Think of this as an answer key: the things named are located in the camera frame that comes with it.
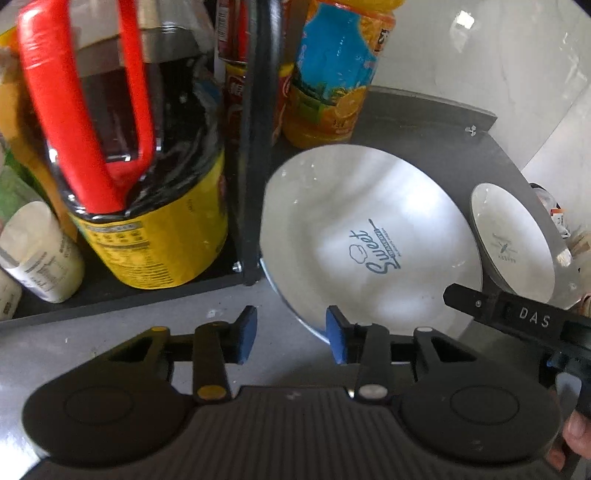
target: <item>small white bowl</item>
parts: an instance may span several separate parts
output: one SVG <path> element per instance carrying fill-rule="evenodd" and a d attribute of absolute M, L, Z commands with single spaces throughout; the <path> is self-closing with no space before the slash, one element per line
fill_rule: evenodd
<path fill-rule="evenodd" d="M 505 189 L 481 183 L 472 192 L 470 213 L 493 281 L 527 299 L 548 302 L 554 292 L 554 262 L 529 211 Z"/>

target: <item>gray countertop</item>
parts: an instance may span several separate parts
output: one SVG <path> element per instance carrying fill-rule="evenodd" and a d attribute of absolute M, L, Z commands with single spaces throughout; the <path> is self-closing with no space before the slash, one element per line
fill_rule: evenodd
<path fill-rule="evenodd" d="M 451 112 L 450 118 L 456 120 L 447 124 L 408 125 L 396 120 L 395 115 L 384 117 L 388 104 L 381 103 L 379 115 L 362 115 L 353 143 L 380 148 L 415 164 L 448 192 L 466 216 L 469 195 L 476 184 L 491 181 L 503 186 L 530 210 L 547 235 L 552 253 L 560 253 L 564 244 L 548 214 L 511 160 L 486 133 L 491 122 L 484 121 L 484 129 L 471 137 L 464 127 L 472 123 L 462 125 L 462 116 L 454 116 L 457 112 Z M 468 118 L 471 122 L 486 120 L 486 115 L 477 112 Z M 282 140 L 276 152 L 278 165 L 297 150 Z M 571 269 L 557 275 L 559 283 L 572 280 Z M 485 287 L 494 290 L 490 283 Z M 577 295 L 576 291 L 567 291 L 558 296 L 560 302 L 572 304 Z M 233 321 L 247 304 L 259 307 L 258 334 L 249 361 L 228 368 L 234 392 L 248 384 L 353 387 L 356 368 L 336 366 L 329 347 L 296 321 L 265 280 L 252 287 L 231 287 L 119 312 L 4 330 L 0 335 L 2 479 L 19 479 L 36 461 L 20 427 L 23 402 L 35 388 L 151 326 L 166 325 L 173 334 L 190 333 L 213 319 Z M 461 341 L 493 359 L 537 374 L 540 351 L 516 339 L 472 322 Z M 178 365 L 173 385 L 189 393 L 190 382 L 190 365 Z"/>

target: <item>yellow label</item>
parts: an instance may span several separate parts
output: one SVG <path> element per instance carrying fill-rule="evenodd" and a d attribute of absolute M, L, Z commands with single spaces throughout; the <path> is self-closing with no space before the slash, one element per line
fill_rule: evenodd
<path fill-rule="evenodd" d="M 0 47 L 8 47 L 14 53 L 18 53 L 17 28 L 0 32 Z"/>
<path fill-rule="evenodd" d="M 226 241 L 223 154 L 178 200 L 130 220 L 74 218 L 88 243 L 123 283 L 152 290 L 176 287 L 202 273 Z"/>

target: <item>white marble wall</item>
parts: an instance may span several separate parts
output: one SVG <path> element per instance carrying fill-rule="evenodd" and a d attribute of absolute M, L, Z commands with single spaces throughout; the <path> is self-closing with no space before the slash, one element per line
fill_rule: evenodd
<path fill-rule="evenodd" d="M 522 172 L 566 209 L 571 231 L 591 229 L 591 86 Z"/>
<path fill-rule="evenodd" d="M 407 0 L 396 16 L 374 84 L 492 111 L 519 168 L 591 78 L 591 20 L 572 0 Z"/>
<path fill-rule="evenodd" d="M 12 0 L 0 11 L 0 34 L 10 30 L 16 23 L 18 11 L 31 0 Z"/>

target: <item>metal plate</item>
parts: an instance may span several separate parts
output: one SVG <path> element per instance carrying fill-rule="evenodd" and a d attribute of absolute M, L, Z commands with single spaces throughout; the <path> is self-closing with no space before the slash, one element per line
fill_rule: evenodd
<path fill-rule="evenodd" d="M 485 252 L 490 277 L 504 290 L 548 302 L 554 291 L 554 263 L 548 242 L 529 211 L 492 183 L 474 188 L 470 214 Z"/>
<path fill-rule="evenodd" d="M 446 307 L 443 292 L 482 287 L 476 241 L 448 195 L 404 160 L 357 145 L 308 150 L 275 172 L 261 250 L 271 284 L 325 341 L 331 304 L 352 323 L 457 338 L 470 317 Z"/>

